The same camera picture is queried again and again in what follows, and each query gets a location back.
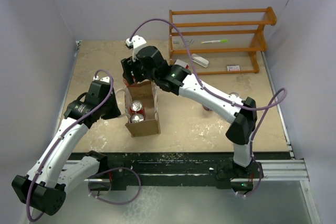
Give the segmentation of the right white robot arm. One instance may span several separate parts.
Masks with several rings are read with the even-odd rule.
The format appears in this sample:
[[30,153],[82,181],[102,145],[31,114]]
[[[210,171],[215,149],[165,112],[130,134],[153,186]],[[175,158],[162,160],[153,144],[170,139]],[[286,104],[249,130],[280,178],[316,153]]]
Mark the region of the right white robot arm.
[[121,66],[128,84],[150,80],[161,90],[189,98],[221,116],[230,124],[225,135],[234,147],[234,173],[238,177],[251,173],[251,136],[257,121],[254,99],[243,100],[198,81],[188,69],[169,65],[154,46],[145,46],[135,57],[122,59]]

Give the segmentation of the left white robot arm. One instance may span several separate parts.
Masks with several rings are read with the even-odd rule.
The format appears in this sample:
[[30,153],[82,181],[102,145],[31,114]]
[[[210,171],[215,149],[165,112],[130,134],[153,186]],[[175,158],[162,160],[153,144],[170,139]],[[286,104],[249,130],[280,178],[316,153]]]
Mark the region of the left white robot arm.
[[104,177],[108,172],[107,157],[89,151],[81,161],[67,171],[63,167],[80,139],[99,119],[120,116],[114,89],[108,77],[91,82],[88,92],[80,95],[84,101],[71,102],[61,125],[43,155],[26,175],[17,175],[12,188],[19,200],[47,215],[54,215],[69,194],[84,179]]

